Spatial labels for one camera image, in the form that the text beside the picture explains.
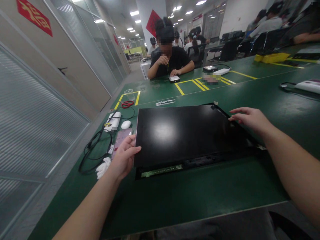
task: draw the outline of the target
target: red decoration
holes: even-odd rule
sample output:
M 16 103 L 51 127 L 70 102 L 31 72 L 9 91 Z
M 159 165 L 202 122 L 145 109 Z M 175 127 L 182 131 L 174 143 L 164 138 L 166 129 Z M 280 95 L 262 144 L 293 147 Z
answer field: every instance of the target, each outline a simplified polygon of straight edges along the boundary
M 114 40 L 116 41 L 116 44 L 119 46 L 119 42 L 118 42 L 117 37 L 115 35 L 113 35 L 113 37 L 114 37 Z
M 156 22 L 161 19 L 159 17 L 159 15 L 154 11 L 152 10 L 151 14 L 150 14 L 150 17 L 149 17 L 149 20 L 148 20 L 148 23 L 147 23 L 147 26 L 146 26 L 146 29 L 154 36 L 156 37 L 156 29 L 155 29 L 155 25 L 156 25 Z
M 36 25 L 38 28 L 41 28 L 44 32 L 52 36 L 52 30 L 50 26 L 49 19 L 43 15 L 38 9 L 36 9 L 31 3 L 27 0 L 17 0 L 18 12 Z

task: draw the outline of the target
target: person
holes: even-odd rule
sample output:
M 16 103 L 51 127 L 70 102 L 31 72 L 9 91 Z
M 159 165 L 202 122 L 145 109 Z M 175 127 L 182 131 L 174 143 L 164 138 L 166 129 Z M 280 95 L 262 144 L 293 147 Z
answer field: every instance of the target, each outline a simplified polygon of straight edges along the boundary
M 304 16 L 289 29 L 279 46 L 320 41 L 320 4 L 315 0 L 304 10 Z
M 283 7 L 283 1 L 274 3 L 267 12 L 267 20 L 261 23 L 252 33 L 250 38 L 258 38 L 261 33 L 279 29 L 282 26 L 282 19 L 279 13 Z
M 272 125 L 259 109 L 241 107 L 230 112 L 229 121 L 239 121 L 262 138 L 285 190 L 300 211 L 320 229 L 320 161 Z M 53 240 L 99 239 L 112 200 L 139 151 L 141 147 L 135 147 L 135 135 L 124 139 L 106 173 Z
M 153 54 L 148 71 L 148 78 L 161 77 L 164 75 L 176 76 L 194 69 L 194 63 L 187 53 L 180 47 L 173 47 L 174 40 L 173 24 L 164 17 L 155 24 L 156 37 L 160 45 L 160 51 Z
M 197 45 L 201 44 L 201 41 L 197 40 L 197 30 L 196 29 L 192 29 L 189 32 L 188 37 L 189 37 L 189 43 L 187 43 L 184 46 L 184 50 L 186 51 L 186 53 L 188 53 L 189 47 L 194 47 L 194 46 L 197 46 Z M 198 48 L 190 49 L 189 56 L 194 55 L 194 54 L 198 54 L 198 53 L 199 53 L 199 49 Z
M 262 9 L 255 20 L 253 20 L 251 23 L 248 24 L 248 27 L 247 27 L 247 30 L 246 30 L 246 33 L 245 33 L 245 36 L 248 37 L 248 35 L 250 33 L 252 33 L 256 27 L 261 23 L 261 19 L 263 19 L 265 16 L 266 16 L 266 13 L 267 13 L 267 10 L 265 9 Z
M 183 43 L 180 38 L 180 34 L 178 31 L 174 32 L 174 41 L 173 41 L 173 46 L 174 47 L 182 47 L 183 48 Z
M 150 38 L 151 47 L 148 50 L 147 57 L 151 57 L 151 53 L 157 49 L 156 47 L 156 39 L 154 37 Z

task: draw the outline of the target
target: white device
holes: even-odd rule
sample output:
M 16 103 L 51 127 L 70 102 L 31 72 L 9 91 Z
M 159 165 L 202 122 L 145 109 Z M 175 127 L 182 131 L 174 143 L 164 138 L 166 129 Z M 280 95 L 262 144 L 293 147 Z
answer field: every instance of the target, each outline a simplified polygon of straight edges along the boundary
M 219 71 L 213 72 L 212 75 L 223 75 L 223 74 L 226 74 L 228 72 L 230 72 L 230 68 L 223 68 L 223 69 L 221 69 Z
M 104 130 L 106 132 L 111 132 L 111 131 L 117 131 L 118 130 L 118 126 L 119 126 L 119 122 L 120 122 L 120 117 L 121 117 L 121 112 L 116 112 L 113 116 L 113 118 L 111 118 L 113 115 L 113 113 L 111 113 L 108 117 L 108 120 L 106 122 L 106 126 L 104 127 Z
M 122 124 L 121 124 L 121 128 L 122 129 L 127 129 L 131 126 L 131 122 L 129 120 L 127 121 L 124 121 Z
M 305 91 L 320 94 L 320 80 L 317 80 L 317 79 L 310 79 L 308 81 L 297 83 L 297 85 L 295 85 L 294 87 L 305 90 Z

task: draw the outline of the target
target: white sticker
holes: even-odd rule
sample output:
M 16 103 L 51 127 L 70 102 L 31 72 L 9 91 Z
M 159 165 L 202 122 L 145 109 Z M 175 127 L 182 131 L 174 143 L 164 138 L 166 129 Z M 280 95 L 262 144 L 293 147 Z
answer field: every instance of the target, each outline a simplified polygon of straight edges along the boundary
M 112 154 L 113 149 L 114 149 L 114 145 L 111 145 L 111 146 L 110 146 L 110 149 L 109 149 L 109 151 L 108 151 L 108 154 Z

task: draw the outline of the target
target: smartphone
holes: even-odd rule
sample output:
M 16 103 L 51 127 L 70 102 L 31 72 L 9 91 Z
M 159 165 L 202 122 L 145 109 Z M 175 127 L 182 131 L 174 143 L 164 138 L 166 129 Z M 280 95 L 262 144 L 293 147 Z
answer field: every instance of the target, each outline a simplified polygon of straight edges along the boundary
M 116 152 L 118 150 L 118 147 L 120 146 L 120 144 L 123 142 L 123 140 L 132 134 L 132 128 L 127 128 L 124 130 L 121 130 L 118 132 L 117 138 L 116 138 L 116 142 L 114 144 L 114 149 L 113 149 L 113 153 L 111 155 L 111 160 L 114 158 L 114 156 L 116 155 Z

